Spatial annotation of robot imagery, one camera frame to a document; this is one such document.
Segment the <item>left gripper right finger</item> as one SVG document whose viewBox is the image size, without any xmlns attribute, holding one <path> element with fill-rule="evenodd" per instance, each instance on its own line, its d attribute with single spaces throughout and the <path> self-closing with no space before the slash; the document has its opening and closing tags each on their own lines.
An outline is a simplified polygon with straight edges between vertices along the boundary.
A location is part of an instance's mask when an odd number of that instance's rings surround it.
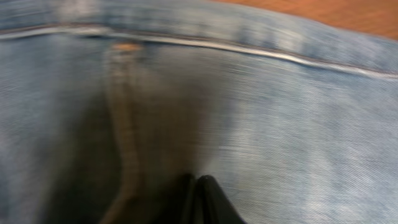
<svg viewBox="0 0 398 224">
<path fill-rule="evenodd" d="M 204 224 L 246 224 L 213 176 L 201 176 L 197 192 Z"/>
</svg>

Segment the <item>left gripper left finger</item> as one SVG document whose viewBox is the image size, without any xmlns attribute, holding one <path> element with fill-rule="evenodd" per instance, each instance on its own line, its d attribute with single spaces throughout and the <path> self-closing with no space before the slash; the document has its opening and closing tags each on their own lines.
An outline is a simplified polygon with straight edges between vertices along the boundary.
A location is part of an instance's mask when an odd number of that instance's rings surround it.
<svg viewBox="0 0 398 224">
<path fill-rule="evenodd" d="M 179 177 L 167 203 L 152 224 L 191 224 L 195 200 L 196 178 L 192 174 Z"/>
</svg>

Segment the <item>medium blue denim jeans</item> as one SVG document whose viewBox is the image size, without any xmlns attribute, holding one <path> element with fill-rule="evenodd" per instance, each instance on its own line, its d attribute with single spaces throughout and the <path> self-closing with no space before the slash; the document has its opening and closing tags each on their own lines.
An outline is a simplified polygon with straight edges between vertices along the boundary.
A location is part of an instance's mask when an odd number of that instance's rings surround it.
<svg viewBox="0 0 398 224">
<path fill-rule="evenodd" d="M 191 1 L 1 2 L 1 222 L 397 222 L 397 42 Z"/>
</svg>

